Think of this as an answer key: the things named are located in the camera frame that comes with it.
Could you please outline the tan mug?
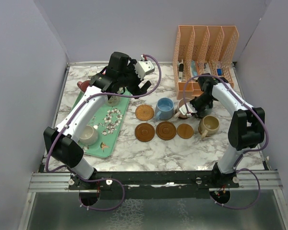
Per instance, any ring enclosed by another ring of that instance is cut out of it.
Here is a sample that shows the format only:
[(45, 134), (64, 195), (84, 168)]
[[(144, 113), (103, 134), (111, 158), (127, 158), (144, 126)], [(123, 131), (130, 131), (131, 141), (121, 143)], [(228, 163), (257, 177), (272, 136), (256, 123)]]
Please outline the tan mug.
[(220, 122), (215, 116), (205, 116), (201, 119), (198, 126), (198, 132), (201, 134), (201, 139), (215, 135), (219, 131), (219, 127)]

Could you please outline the blue mug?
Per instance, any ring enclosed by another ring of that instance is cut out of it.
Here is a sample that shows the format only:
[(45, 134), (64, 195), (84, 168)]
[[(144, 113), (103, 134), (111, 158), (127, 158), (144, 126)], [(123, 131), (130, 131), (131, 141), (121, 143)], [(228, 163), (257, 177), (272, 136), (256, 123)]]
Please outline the blue mug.
[(170, 98), (161, 98), (158, 100), (155, 109), (155, 120), (169, 120), (174, 114), (174, 102)]

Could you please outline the woven rattan coaster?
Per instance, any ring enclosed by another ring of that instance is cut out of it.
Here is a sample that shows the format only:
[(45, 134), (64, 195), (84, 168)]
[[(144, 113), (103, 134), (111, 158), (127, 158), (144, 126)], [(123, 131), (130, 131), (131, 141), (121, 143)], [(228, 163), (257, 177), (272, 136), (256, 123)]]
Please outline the woven rattan coaster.
[(135, 116), (141, 121), (148, 121), (154, 116), (154, 110), (150, 105), (143, 104), (136, 108)]

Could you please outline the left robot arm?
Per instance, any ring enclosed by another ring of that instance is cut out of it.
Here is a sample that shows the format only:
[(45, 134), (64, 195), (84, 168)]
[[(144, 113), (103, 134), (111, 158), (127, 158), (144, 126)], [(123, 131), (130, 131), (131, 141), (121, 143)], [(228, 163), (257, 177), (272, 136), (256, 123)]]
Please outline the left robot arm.
[[(151, 83), (140, 83), (154, 72), (155, 67), (142, 55), (137, 61), (121, 52), (113, 52), (109, 63), (91, 77), (81, 100), (64, 121), (55, 128), (47, 127), (44, 140), (49, 157), (62, 162), (72, 173), (80, 177), (80, 184), (91, 189), (96, 185), (95, 168), (84, 158), (84, 151), (78, 145), (80, 135), (94, 114), (113, 96), (140, 98), (147, 95)], [(128, 95), (119, 90), (127, 90)]]

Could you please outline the brown ringed wooden coaster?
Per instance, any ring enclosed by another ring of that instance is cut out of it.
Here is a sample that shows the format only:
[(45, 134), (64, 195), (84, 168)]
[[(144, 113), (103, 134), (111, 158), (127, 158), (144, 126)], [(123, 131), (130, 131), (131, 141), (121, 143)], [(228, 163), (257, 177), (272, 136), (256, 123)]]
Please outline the brown ringed wooden coaster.
[(140, 123), (135, 128), (135, 136), (136, 138), (141, 142), (149, 142), (151, 141), (155, 136), (155, 129), (154, 127), (149, 123)]

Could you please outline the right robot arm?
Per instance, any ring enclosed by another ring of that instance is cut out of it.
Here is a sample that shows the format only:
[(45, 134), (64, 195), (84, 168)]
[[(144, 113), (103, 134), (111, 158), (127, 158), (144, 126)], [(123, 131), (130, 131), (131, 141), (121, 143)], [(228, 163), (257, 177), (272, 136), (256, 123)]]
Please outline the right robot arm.
[(223, 77), (204, 74), (196, 78), (202, 94), (187, 103), (189, 113), (203, 118), (208, 106), (219, 101), (232, 116), (228, 149), (214, 165), (211, 175), (212, 184), (222, 187), (234, 176), (243, 155), (254, 151), (264, 140), (268, 141), (265, 111), (245, 102)]

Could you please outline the grey mug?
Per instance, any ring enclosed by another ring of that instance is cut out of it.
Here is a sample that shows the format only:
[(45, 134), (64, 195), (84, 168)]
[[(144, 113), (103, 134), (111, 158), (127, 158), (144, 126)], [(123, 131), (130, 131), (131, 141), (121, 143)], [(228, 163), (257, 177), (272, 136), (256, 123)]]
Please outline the grey mug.
[(202, 119), (212, 113), (213, 105), (207, 105), (204, 110), (197, 112), (194, 116), (198, 119)]

